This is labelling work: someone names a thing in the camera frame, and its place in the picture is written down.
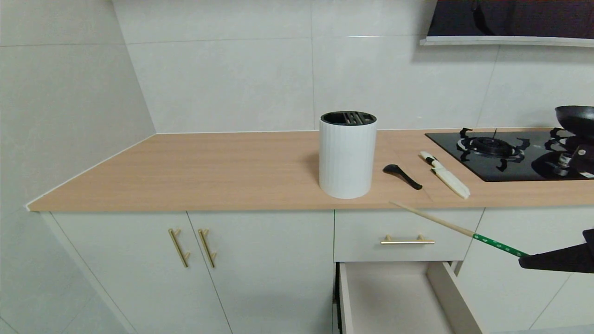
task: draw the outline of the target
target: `wooden countertop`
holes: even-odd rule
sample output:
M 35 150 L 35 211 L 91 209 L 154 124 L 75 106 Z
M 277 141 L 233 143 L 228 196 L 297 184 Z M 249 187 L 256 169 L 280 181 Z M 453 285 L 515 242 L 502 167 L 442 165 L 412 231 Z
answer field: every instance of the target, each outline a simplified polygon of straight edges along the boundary
M 483 182 L 425 137 L 379 131 L 371 191 L 330 197 L 318 185 L 318 133 L 158 134 L 29 204 L 32 211 L 313 210 L 593 205 L 594 181 Z M 435 155 L 470 188 L 455 195 L 419 156 Z M 423 185 L 382 172 L 395 163 Z

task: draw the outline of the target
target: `gas stove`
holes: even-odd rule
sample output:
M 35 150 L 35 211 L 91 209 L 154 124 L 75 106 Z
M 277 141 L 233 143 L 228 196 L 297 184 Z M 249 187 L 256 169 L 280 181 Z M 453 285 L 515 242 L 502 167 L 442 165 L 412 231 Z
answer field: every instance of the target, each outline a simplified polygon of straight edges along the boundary
M 561 128 L 425 135 L 484 181 L 594 179 L 594 140 Z

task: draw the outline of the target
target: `white cabinet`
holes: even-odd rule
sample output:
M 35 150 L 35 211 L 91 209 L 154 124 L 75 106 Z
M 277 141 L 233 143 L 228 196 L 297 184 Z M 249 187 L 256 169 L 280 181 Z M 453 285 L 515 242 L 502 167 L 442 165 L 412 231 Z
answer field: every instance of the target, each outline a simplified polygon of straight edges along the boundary
M 594 324 L 594 275 L 572 273 L 532 329 Z
M 139 334 L 230 334 L 185 212 L 53 215 Z
M 592 216 L 594 207 L 486 209 L 477 233 L 538 254 L 582 243 Z M 473 240 L 459 281 L 488 330 L 503 332 L 530 329 L 569 275 L 523 269 L 517 257 Z
M 483 208 L 427 210 L 428 213 L 474 231 Z M 450 261 L 463 260 L 471 238 L 403 210 L 336 210 L 334 260 Z M 416 240 L 434 244 L 380 244 Z
M 209 270 L 233 334 L 331 332 L 333 211 L 189 216 L 208 229 Z

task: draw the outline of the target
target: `wok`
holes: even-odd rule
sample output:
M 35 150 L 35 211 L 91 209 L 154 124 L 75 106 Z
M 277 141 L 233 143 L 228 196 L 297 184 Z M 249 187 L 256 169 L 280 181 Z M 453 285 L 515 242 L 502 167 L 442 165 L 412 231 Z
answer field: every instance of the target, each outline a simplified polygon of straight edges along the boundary
M 594 139 L 593 106 L 560 106 L 555 108 L 557 121 L 576 136 Z

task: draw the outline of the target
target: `floor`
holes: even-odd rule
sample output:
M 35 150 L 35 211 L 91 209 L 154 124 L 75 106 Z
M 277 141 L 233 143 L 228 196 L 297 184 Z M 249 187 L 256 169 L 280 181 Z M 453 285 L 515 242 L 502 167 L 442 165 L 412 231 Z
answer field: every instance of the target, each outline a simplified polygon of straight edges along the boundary
M 492 334 L 594 334 L 594 324 L 537 330 L 521 330 L 519 332 L 497 332 Z

